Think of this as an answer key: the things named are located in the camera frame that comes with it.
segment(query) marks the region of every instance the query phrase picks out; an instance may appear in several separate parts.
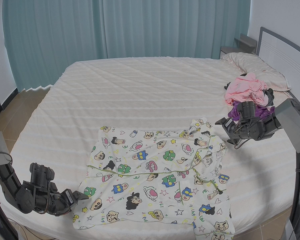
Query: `mattress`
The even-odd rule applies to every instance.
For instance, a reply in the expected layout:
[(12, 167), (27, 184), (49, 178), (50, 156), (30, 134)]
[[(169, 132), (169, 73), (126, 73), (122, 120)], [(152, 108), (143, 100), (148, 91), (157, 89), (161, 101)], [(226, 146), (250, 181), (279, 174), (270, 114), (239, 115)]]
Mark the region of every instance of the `mattress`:
[[(59, 191), (78, 190), (87, 159), (101, 126), (133, 130), (186, 129), (192, 118), (216, 122), (231, 110), (224, 85), (242, 72), (225, 60), (202, 58), (115, 58), (76, 62), (69, 66), (33, 112), (11, 155), (20, 181), (30, 180), (29, 165), (51, 167)], [(274, 93), (275, 105), (287, 98)], [(227, 134), (214, 126), (224, 141)], [(271, 139), (249, 141), (239, 150), (228, 145), (222, 173), (231, 198), (231, 214), (239, 234), (292, 204), (295, 151), (284, 130)], [(0, 202), (7, 217), (60, 240), (194, 239), (190, 225), (120, 221), (75, 230), (72, 213), (61, 217), (22, 214)]]

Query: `pink clothing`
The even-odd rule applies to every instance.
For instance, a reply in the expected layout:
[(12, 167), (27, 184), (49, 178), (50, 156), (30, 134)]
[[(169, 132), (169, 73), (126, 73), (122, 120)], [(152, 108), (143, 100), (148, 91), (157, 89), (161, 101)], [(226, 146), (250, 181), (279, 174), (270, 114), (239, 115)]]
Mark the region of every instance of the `pink clothing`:
[(246, 76), (238, 76), (231, 82), (224, 98), (229, 105), (232, 105), (234, 101), (239, 101), (266, 106), (269, 101), (268, 96), (263, 93), (266, 89), (268, 89), (266, 83), (256, 79), (256, 75), (250, 72)]

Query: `tile floor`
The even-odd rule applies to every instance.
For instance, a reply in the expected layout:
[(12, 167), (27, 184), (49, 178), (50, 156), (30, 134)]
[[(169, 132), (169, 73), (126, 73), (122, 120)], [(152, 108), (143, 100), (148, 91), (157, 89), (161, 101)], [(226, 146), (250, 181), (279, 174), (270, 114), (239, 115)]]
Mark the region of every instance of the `tile floor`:
[[(22, 91), (10, 102), (7, 108), (0, 113), (0, 131), (2, 131), (9, 152), (19, 137), (24, 126), (31, 117), (32, 112), (36, 109), (49, 89), (37, 89)], [(255, 228), (252, 228), (242, 234), (236, 235), (236, 240), (278, 240), (281, 237), (285, 221), (290, 215), (290, 208), (272, 217), (271, 219), (261, 223)], [(31, 231), (31, 234), (24, 226), (12, 222), (12, 224), (26, 234), (25, 239), (38, 240), (51, 239), (48, 236), (42, 235), (36, 231)]]

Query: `white headboard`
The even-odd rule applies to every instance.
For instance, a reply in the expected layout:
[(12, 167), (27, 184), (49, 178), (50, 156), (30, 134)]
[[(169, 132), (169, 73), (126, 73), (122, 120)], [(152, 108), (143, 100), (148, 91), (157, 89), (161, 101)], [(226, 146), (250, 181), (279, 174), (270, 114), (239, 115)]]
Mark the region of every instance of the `white headboard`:
[(292, 96), (300, 101), (300, 46), (261, 27), (256, 54), (284, 74), (291, 85)]

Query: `star print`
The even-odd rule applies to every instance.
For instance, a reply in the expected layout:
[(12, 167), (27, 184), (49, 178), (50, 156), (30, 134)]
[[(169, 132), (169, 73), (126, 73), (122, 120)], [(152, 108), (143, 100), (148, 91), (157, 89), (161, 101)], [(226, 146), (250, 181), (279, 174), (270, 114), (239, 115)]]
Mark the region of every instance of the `star print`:
[(115, 199), (113, 198), (113, 196), (112, 197), (108, 196), (107, 201), (109, 201), (109, 203), (111, 203), (112, 201), (115, 201)]
[(195, 189), (192, 190), (192, 193), (193, 193), (193, 194), (196, 194), (198, 191), (199, 191), (199, 190), (198, 190), (197, 188), (195, 188)]
[(202, 233), (203, 233), (204, 230), (205, 230), (205, 228), (201, 225), (201, 226), (199, 227), (199, 232), (202, 231)]
[(182, 215), (183, 212), (184, 212), (184, 210), (179, 210), (179, 209), (175, 211), (175, 213), (176, 213), (177, 215)]
[(167, 195), (167, 194), (169, 194), (169, 193), (167, 193), (166, 190), (161, 190), (161, 193), (160, 193), (160, 194), (163, 194), (163, 196), (165, 196), (165, 195)]

